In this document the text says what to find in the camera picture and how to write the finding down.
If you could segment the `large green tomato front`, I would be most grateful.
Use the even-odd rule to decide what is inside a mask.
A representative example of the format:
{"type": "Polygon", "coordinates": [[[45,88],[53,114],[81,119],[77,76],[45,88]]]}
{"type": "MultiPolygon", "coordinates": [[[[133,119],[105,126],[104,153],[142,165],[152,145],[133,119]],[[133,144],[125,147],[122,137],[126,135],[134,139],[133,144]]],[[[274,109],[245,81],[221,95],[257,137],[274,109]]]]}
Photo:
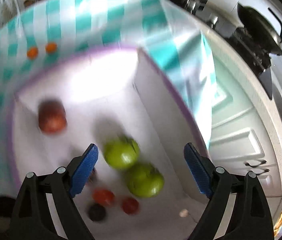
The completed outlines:
{"type": "Polygon", "coordinates": [[[165,179],[151,163],[137,163],[124,174],[126,186],[138,198],[157,196],[164,187],[165,179]]]}

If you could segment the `dark brown dried fruit large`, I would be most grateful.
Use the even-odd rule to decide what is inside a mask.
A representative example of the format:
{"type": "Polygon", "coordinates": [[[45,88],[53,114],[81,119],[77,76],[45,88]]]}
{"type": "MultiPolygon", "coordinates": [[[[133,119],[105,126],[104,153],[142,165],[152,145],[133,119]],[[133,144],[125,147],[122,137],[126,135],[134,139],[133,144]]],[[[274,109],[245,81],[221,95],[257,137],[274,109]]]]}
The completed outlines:
{"type": "Polygon", "coordinates": [[[101,222],[105,220],[106,216],[107,211],[101,204],[94,203],[88,208],[88,217],[93,222],[101,222]]]}

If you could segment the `white kitchen cabinet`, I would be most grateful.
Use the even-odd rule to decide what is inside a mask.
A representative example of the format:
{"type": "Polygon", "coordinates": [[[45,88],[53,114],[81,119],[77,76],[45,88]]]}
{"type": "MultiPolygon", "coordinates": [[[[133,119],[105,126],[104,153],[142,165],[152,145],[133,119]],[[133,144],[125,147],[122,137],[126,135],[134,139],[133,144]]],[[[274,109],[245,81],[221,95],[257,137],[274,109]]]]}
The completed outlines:
{"type": "Polygon", "coordinates": [[[230,173],[254,172],[272,213],[282,210],[282,121],[276,103],[241,56],[214,30],[198,23],[216,72],[209,154],[230,173]]]}

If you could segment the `orange mandarin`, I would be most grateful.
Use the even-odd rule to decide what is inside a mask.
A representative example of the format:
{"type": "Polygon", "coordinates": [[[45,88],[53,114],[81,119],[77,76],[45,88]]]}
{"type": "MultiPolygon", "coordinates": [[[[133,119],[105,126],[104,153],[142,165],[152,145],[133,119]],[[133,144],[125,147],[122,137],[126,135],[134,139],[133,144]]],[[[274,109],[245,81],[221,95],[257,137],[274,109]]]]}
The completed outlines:
{"type": "Polygon", "coordinates": [[[37,47],[31,47],[27,51],[27,57],[31,60],[34,60],[38,56],[38,48],[37,47]]]}
{"type": "Polygon", "coordinates": [[[53,54],[57,51],[57,43],[50,42],[45,45],[45,51],[47,54],[53,54]]]}

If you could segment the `black frying pan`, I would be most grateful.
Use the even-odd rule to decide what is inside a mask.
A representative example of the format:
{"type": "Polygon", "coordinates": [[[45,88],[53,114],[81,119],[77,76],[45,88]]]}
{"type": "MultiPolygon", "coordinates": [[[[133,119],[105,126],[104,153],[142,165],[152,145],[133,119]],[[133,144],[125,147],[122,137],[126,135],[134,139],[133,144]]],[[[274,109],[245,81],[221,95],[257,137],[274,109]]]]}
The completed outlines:
{"type": "Polygon", "coordinates": [[[274,26],[253,7],[243,6],[238,3],[237,12],[240,21],[247,29],[253,40],[257,42],[268,53],[278,56],[282,55],[282,21],[268,7],[269,12],[280,24],[280,33],[277,33],[274,26]]]}

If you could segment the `teal checkered tablecloth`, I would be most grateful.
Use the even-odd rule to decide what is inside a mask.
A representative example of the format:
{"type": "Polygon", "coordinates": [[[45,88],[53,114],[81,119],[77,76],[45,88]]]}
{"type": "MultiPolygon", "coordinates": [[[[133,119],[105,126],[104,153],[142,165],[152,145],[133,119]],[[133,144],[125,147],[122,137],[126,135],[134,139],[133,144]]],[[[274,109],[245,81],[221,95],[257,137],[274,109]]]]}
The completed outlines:
{"type": "Polygon", "coordinates": [[[168,0],[44,0],[0,29],[0,194],[15,194],[6,148],[7,110],[17,86],[74,52],[115,44],[143,47],[193,113],[206,145],[216,86],[212,50],[197,21],[168,0]],[[57,43],[47,54],[45,45],[57,43]],[[31,60],[27,51],[38,48],[31,60]]]}

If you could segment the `wrinkled dark red apple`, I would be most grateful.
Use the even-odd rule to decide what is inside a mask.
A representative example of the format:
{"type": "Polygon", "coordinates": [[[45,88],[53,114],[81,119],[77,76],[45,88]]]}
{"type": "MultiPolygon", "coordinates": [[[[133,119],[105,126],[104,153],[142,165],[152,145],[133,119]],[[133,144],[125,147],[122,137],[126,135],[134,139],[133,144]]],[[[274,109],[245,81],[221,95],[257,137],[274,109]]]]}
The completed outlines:
{"type": "Polygon", "coordinates": [[[45,134],[57,134],[65,130],[66,111],[59,100],[44,100],[39,104],[38,127],[45,134]]]}

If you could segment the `small red tomato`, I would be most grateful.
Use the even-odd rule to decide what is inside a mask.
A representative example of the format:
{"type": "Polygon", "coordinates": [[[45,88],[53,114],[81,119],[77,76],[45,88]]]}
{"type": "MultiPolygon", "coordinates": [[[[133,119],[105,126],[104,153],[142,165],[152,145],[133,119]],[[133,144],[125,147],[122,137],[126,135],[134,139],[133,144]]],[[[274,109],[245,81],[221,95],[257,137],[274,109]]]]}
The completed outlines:
{"type": "Polygon", "coordinates": [[[127,215],[136,215],[139,212],[140,204],[132,197],[126,197],[121,202],[121,208],[127,215]]]}

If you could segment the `large red tomato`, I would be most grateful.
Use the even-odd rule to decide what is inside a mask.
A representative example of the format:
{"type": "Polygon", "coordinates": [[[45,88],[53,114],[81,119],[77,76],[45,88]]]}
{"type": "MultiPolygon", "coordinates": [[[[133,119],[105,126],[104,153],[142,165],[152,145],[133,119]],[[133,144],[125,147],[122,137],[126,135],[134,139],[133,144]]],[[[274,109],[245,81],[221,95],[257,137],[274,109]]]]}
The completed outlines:
{"type": "Polygon", "coordinates": [[[92,193],[93,200],[102,206],[112,206],[115,202],[115,195],[107,189],[96,189],[92,193]]]}

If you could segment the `small dark dried fruit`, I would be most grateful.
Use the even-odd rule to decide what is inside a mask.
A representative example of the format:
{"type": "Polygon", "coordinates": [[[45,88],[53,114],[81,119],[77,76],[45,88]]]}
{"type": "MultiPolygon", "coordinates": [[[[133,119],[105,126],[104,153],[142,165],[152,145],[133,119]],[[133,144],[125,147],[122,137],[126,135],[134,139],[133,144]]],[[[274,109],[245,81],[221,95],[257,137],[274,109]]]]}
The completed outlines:
{"type": "Polygon", "coordinates": [[[94,167],[87,179],[87,183],[88,184],[93,184],[97,181],[97,171],[96,171],[96,168],[94,167]]]}

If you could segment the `purple-edged cardboard box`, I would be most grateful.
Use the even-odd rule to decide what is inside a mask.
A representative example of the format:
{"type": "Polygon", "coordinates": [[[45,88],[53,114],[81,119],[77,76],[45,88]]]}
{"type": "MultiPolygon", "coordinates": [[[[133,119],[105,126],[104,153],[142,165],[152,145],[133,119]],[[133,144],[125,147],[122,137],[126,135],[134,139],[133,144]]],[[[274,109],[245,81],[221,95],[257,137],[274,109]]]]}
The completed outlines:
{"type": "Polygon", "coordinates": [[[98,147],[97,181],[85,185],[74,202],[96,239],[186,239],[204,209],[204,196],[185,162],[183,150],[192,143],[207,154],[205,142],[175,87],[141,49],[104,47],[59,61],[27,79],[14,93],[8,111],[7,149],[14,184],[29,172],[49,174],[98,147]],[[45,134],[38,127],[38,106],[59,100],[67,127],[45,134]],[[141,199],[140,211],[129,216],[120,208],[129,195],[123,174],[104,160],[103,146],[122,136],[140,147],[140,160],[154,165],[165,179],[159,195],[141,199]],[[109,189],[115,204],[104,222],[87,215],[94,187],[109,189]]]}

